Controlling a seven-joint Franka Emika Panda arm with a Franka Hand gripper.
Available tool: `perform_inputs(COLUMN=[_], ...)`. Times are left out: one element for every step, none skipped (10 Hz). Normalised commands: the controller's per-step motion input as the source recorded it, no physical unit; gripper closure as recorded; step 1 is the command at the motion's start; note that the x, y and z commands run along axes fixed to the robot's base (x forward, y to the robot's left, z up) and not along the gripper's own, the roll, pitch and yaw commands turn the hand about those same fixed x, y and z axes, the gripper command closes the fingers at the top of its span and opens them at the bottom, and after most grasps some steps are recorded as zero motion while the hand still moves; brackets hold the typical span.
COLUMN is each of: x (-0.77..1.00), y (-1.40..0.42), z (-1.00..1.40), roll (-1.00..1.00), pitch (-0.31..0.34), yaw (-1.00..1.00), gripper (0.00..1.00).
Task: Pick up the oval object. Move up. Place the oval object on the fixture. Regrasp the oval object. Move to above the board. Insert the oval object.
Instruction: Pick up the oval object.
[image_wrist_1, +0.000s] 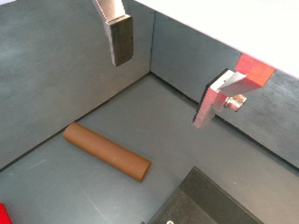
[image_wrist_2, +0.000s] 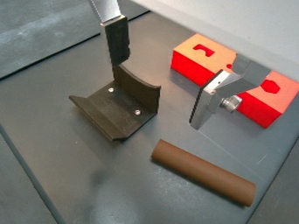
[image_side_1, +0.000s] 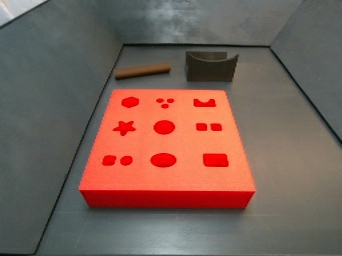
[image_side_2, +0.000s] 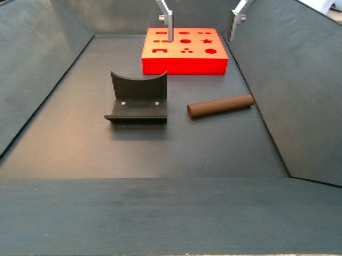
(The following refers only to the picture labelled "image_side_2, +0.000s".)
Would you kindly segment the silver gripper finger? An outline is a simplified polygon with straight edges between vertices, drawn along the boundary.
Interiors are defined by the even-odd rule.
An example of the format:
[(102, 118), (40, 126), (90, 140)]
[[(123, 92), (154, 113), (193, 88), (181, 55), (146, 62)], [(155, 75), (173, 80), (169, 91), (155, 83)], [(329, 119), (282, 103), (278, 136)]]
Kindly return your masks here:
[(246, 20), (246, 10), (251, 5), (253, 0), (241, 0), (237, 7), (231, 11), (231, 25), (229, 31), (229, 41), (234, 40), (238, 25)]
[(161, 14), (158, 19), (167, 26), (169, 41), (173, 42), (174, 41), (174, 13), (167, 6), (166, 0), (155, 0), (155, 2), (161, 9)]

